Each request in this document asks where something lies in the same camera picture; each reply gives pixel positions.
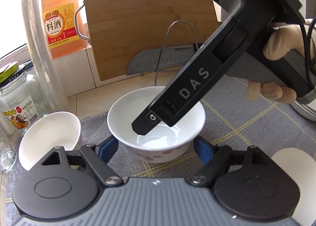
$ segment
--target jar label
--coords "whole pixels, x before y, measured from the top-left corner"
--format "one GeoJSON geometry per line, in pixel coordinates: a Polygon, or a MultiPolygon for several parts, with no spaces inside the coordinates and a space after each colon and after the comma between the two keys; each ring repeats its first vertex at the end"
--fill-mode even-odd
{"type": "Polygon", "coordinates": [[[31,95],[23,102],[9,111],[2,112],[18,129],[30,127],[39,119],[39,114],[35,108],[31,95]]]}
{"type": "Polygon", "coordinates": [[[75,30],[75,5],[69,3],[43,13],[44,27],[50,48],[79,39],[75,30]]]}

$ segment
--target gray tablecloth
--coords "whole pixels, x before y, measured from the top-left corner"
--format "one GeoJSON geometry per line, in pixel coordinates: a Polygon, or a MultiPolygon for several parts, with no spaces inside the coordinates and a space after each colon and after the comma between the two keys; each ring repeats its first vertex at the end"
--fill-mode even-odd
{"type": "MultiPolygon", "coordinates": [[[[201,100],[206,123],[201,135],[213,144],[227,144],[235,150],[246,150],[248,145],[260,147],[272,156],[280,149],[296,147],[316,156],[316,122],[311,122],[289,105],[277,104],[260,98],[249,103],[245,98],[244,80],[224,76],[201,100]]],[[[84,143],[101,143],[110,131],[107,112],[81,119],[84,143]]],[[[178,159],[165,164],[149,164],[132,157],[120,145],[109,162],[121,177],[188,177],[201,166],[192,147],[178,159]]],[[[9,173],[6,202],[6,225],[19,218],[12,202],[12,186],[25,173],[19,161],[9,173]]]]}

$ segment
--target jar lid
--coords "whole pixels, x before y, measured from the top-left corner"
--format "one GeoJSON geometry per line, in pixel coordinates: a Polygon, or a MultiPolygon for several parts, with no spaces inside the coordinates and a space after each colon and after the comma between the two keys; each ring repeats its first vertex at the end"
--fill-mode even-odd
{"type": "Polygon", "coordinates": [[[10,62],[9,64],[0,68],[0,83],[6,80],[10,75],[19,69],[18,62],[10,62]]]}
{"type": "Polygon", "coordinates": [[[6,80],[4,80],[2,83],[0,83],[0,88],[4,87],[8,83],[12,82],[14,79],[16,79],[18,76],[20,76],[25,70],[26,70],[25,66],[24,65],[20,65],[19,69],[17,71],[15,71],[6,80]]]}

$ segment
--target black cable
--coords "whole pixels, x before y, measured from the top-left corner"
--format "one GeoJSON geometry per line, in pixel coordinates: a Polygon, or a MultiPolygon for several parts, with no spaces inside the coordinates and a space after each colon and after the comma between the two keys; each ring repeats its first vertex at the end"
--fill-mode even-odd
{"type": "MultiPolygon", "coordinates": [[[[308,32],[307,32],[307,42],[309,45],[311,45],[311,40],[312,40],[312,32],[313,32],[313,29],[314,29],[314,26],[316,24],[316,18],[312,20],[311,22],[311,25],[309,26],[308,28],[308,32]]],[[[312,58],[311,56],[309,56],[309,67],[311,69],[311,71],[314,73],[314,75],[316,75],[316,69],[313,67],[313,64],[312,64],[312,58]]]]}
{"type": "Polygon", "coordinates": [[[311,88],[315,88],[315,85],[312,83],[311,80],[311,76],[309,75],[309,68],[310,68],[310,64],[309,64],[309,60],[311,60],[311,55],[310,55],[310,48],[309,48],[309,44],[307,41],[307,35],[306,35],[306,30],[305,30],[305,26],[304,24],[300,23],[300,27],[301,27],[301,32],[302,32],[302,36],[303,36],[303,43],[304,43],[304,58],[305,58],[305,73],[306,73],[306,79],[308,84],[311,86],[311,88]]]}

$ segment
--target bamboo cutting board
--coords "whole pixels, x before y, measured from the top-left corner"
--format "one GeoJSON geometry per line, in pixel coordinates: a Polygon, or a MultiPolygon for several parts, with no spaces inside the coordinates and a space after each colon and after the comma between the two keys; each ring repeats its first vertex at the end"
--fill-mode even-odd
{"type": "MultiPolygon", "coordinates": [[[[186,20],[203,43],[218,27],[212,0],[84,0],[91,45],[101,81],[125,75],[138,53],[161,48],[175,20],[186,20]]],[[[168,46],[193,44],[191,29],[176,24],[168,46]]]]}

